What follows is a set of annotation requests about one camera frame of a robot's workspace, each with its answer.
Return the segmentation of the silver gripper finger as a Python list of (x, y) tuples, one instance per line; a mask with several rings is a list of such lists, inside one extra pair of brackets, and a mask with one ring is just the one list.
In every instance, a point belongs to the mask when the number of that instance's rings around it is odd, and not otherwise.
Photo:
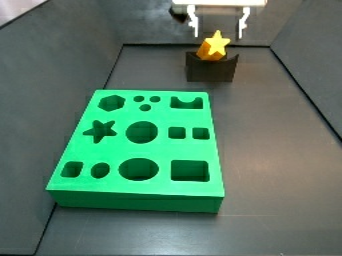
[(250, 12), (251, 12), (250, 7), (243, 7), (242, 17), (239, 18), (239, 21), (238, 21), (238, 39), (242, 39), (243, 37), (243, 30), (247, 28), (246, 21), (249, 19)]
[(187, 14), (190, 17), (188, 26), (194, 28), (194, 37), (198, 38), (199, 19), (195, 15), (195, 5), (187, 5)]

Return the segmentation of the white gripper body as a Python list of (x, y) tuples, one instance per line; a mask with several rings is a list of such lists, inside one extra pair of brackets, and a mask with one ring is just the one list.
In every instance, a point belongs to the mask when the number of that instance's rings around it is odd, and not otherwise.
[(227, 11), (243, 13), (253, 7), (265, 7), (269, 0), (171, 0), (170, 13), (190, 15)]

